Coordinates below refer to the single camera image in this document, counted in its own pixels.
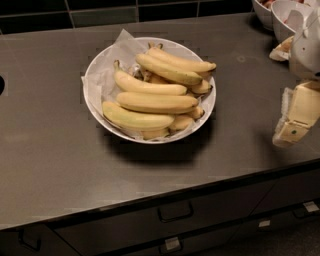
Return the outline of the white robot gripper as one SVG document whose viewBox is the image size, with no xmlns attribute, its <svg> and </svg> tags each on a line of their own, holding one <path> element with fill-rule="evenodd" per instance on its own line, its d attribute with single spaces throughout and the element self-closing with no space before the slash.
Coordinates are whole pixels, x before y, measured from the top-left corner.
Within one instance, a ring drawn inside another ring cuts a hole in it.
<svg viewBox="0 0 320 256">
<path fill-rule="evenodd" d="M 312 10 L 293 37 L 289 70 L 301 79 L 320 80 L 320 7 Z M 273 144 L 282 148 L 294 145 L 319 118 L 319 82 L 306 81 L 294 89 L 285 88 Z"/>
</svg>

